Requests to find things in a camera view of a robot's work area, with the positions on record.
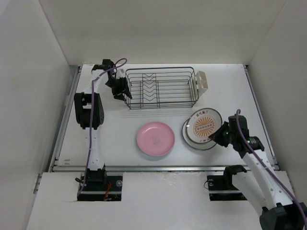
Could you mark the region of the orange sunburst ceramic plate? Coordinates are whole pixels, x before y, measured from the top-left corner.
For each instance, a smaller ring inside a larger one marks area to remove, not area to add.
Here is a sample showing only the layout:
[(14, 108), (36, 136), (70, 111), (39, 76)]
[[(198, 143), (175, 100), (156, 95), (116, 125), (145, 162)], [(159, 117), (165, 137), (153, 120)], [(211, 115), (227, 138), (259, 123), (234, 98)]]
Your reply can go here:
[(215, 133), (223, 120), (220, 113), (212, 108), (202, 108), (194, 112), (186, 123), (186, 135), (190, 141), (196, 144), (210, 142), (209, 136)]

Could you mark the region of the grey wire dish rack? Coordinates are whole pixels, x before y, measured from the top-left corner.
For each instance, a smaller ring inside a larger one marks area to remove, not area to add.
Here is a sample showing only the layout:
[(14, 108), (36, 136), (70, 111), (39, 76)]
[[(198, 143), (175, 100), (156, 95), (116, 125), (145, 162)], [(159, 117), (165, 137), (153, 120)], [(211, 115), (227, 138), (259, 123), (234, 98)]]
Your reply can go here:
[(193, 67), (132, 68), (125, 77), (129, 109), (192, 108), (200, 97)]

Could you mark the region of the patterned ceramic plate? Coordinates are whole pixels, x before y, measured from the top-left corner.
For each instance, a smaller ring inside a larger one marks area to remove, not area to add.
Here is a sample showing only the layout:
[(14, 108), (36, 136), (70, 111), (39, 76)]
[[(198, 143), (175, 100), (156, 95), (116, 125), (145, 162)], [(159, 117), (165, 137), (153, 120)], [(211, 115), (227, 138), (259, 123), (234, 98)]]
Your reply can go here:
[(197, 144), (197, 143), (194, 143), (192, 142), (188, 136), (187, 136), (187, 133), (186, 133), (186, 126), (187, 126), (187, 122), (188, 120), (186, 120), (183, 125), (182, 125), (182, 137), (185, 141), (185, 143), (191, 147), (192, 149), (194, 150), (198, 150), (198, 151), (207, 151), (207, 150), (210, 150), (210, 149), (213, 149), (215, 146), (216, 146), (216, 143), (213, 142), (213, 141), (210, 141), (208, 143), (205, 143), (205, 144)]

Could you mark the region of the pink plastic plate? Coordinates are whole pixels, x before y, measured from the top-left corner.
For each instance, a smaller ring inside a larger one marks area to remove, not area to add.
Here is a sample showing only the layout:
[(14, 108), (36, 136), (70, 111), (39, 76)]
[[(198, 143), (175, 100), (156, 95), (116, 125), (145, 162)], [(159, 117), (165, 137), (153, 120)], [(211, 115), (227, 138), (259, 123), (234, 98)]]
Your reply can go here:
[(168, 154), (175, 145), (173, 129), (163, 122), (149, 122), (137, 132), (137, 145), (146, 155), (160, 157)]

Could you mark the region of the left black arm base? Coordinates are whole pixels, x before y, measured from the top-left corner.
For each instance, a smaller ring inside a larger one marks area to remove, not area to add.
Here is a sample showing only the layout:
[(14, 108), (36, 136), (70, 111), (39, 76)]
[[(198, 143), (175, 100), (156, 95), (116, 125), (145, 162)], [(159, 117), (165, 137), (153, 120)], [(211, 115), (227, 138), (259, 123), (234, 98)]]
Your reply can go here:
[(121, 201), (122, 186), (122, 175), (107, 175), (96, 181), (86, 179), (83, 190), (77, 195), (77, 201)]

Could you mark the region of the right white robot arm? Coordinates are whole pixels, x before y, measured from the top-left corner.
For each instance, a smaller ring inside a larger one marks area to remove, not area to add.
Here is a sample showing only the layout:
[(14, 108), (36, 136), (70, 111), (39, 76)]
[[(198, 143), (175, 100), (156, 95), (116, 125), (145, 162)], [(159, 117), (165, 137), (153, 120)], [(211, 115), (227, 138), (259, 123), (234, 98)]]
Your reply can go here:
[(249, 134), (247, 120), (237, 110), (235, 115), (209, 138), (216, 144), (232, 145), (249, 167), (227, 166), (222, 183), (226, 188), (238, 189), (253, 206), (263, 230), (305, 230), (307, 206), (298, 202), (292, 192), (278, 179), (268, 161), (258, 137)]

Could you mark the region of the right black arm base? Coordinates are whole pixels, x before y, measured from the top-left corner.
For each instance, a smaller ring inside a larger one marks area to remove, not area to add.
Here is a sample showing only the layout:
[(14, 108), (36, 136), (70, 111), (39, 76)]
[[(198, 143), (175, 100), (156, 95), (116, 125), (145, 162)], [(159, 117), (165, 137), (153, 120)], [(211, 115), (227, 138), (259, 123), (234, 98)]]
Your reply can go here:
[(210, 201), (246, 201), (235, 187), (227, 185), (222, 175), (207, 175), (204, 187), (209, 190)]

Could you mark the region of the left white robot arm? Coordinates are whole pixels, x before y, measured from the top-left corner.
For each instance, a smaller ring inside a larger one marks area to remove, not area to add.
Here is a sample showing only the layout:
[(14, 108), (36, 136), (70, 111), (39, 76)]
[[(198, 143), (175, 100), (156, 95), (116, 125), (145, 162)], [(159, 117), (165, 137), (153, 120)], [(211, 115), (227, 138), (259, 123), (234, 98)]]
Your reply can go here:
[(83, 179), (80, 180), (78, 194), (89, 185), (90, 173), (97, 173), (91, 178), (91, 185), (96, 190), (107, 186), (107, 178), (103, 175), (105, 161), (100, 153), (100, 130), (105, 119), (105, 113), (100, 94), (97, 92), (103, 82), (111, 89), (113, 98), (123, 102), (132, 99), (128, 80), (120, 76), (120, 68), (127, 63), (126, 58), (117, 62), (104, 59), (102, 64), (94, 65), (91, 70), (91, 79), (86, 88), (74, 95), (76, 121), (86, 134), (88, 154)]

